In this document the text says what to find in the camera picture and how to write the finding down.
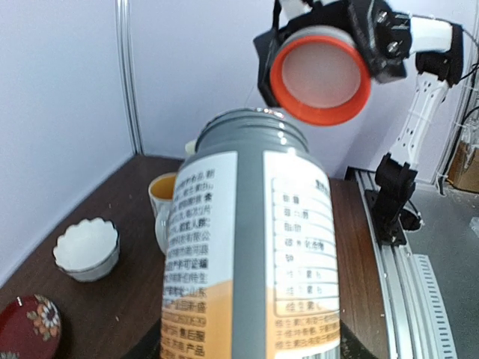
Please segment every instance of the gray bottle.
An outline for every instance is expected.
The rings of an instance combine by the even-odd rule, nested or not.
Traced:
[[[339,358],[329,181],[283,114],[205,126],[177,176],[168,243],[162,358]]]

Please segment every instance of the bottle neck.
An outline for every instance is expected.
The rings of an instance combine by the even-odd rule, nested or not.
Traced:
[[[231,141],[274,144],[309,152],[306,137],[292,121],[269,109],[246,108],[219,115],[204,127],[196,150]]]

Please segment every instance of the dark wooden tabletop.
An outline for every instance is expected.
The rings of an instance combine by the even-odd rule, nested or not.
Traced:
[[[43,294],[62,314],[58,358],[119,358],[161,313],[165,258],[156,243],[147,187],[180,161],[136,156],[70,213],[0,289],[0,310],[19,295]],[[341,318],[378,358],[388,357],[379,278],[358,187],[332,180]],[[78,283],[55,267],[52,249],[83,218],[113,221],[120,261],[106,278]]]

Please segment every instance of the red decorative lid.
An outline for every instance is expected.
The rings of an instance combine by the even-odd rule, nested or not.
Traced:
[[[0,314],[1,359],[52,359],[60,336],[60,313],[42,295],[18,297]]]

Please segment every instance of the nutrition label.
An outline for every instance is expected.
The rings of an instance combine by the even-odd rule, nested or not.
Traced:
[[[331,205],[318,188],[291,189],[281,179],[272,181],[275,311],[278,316],[327,312],[339,296]]]
[[[328,178],[296,156],[264,158],[267,358],[336,358],[338,262]]]

